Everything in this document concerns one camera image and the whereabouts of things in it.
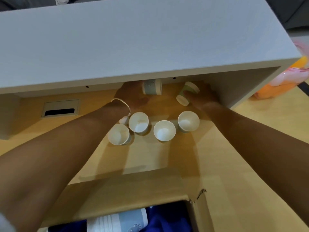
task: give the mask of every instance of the dark strip on floor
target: dark strip on floor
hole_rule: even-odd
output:
[[[298,88],[300,88],[305,94],[309,96],[309,85],[306,82],[300,83]]]

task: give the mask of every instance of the person's right arm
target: person's right arm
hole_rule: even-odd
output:
[[[309,226],[309,144],[222,106],[209,86],[185,94]]]

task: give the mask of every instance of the cardboard box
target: cardboard box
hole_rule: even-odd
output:
[[[68,185],[41,227],[184,200],[194,232],[213,232],[214,227],[202,189],[196,199],[185,192],[174,168],[126,174]]]

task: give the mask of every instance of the forearm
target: forearm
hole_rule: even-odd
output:
[[[126,105],[114,101],[0,156],[0,175],[5,176],[0,179],[0,211],[17,228],[32,226],[25,211],[40,223],[103,137],[128,112]]]
[[[309,225],[309,144],[218,103],[204,111],[254,171]]]

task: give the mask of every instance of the bracelet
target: bracelet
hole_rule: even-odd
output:
[[[125,101],[123,101],[123,100],[122,100],[122,99],[120,99],[120,98],[113,98],[113,99],[111,100],[111,102],[112,102],[112,101],[114,101],[114,100],[119,100],[119,101],[122,101],[124,104],[126,104],[126,105],[127,105],[127,107],[129,108],[129,114],[128,114],[128,116],[130,116],[130,115],[131,115],[131,109],[130,109],[129,105],[128,105]]]

